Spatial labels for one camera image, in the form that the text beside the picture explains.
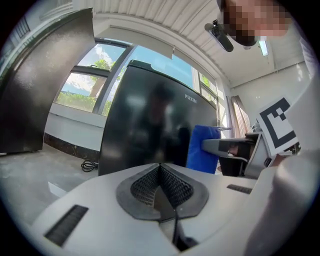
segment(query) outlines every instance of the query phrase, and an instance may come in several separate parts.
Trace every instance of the black slot vent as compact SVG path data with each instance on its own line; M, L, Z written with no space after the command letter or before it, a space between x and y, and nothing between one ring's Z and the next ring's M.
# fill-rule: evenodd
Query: black slot vent
M45 235L47 239L62 246L89 208L74 205Z
M245 194L250 194L251 191L252 191L252 188L245 187L245 186L234 185L234 184L228 185L227 188L231 189L231 190L238 191L238 192L242 192L242 193L245 193Z

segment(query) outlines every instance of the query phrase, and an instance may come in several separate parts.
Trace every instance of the white wall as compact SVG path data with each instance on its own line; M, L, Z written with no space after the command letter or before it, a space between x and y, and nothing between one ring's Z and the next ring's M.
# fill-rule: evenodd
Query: white wall
M307 66L301 62L239 85L231 89L231 95L239 95L253 125L260 108L282 96L293 104L309 82Z
M57 0L38 0L24 15L30 30L32 31L39 26L41 15L55 7L57 7Z
M53 103L45 132L65 142L100 151L107 118Z

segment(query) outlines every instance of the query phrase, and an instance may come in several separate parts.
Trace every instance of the gray machine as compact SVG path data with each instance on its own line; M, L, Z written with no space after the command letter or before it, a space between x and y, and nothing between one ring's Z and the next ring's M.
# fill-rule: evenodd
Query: gray machine
M252 145L252 155L248 155L248 158L230 155L228 150L232 144ZM272 165L275 158L271 156L266 137L262 131L247 133L243 138L205 139L201 143L201 149L219 156L219 158L240 161L241 164L236 176L252 179L257 179L264 168Z
M31 229L50 255L270 255L313 202L318 155L290 157L257 180L169 163L129 168L79 185ZM171 221L154 209L159 188L175 209Z

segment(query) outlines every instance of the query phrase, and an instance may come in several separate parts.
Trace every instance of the green hedge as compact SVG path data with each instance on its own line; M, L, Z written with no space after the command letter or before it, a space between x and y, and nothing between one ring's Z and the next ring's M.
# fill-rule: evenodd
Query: green hedge
M56 103L78 110L92 112L96 103L96 98L62 91L59 94ZM108 116L111 104L112 102L109 100L105 103L102 112L103 116Z

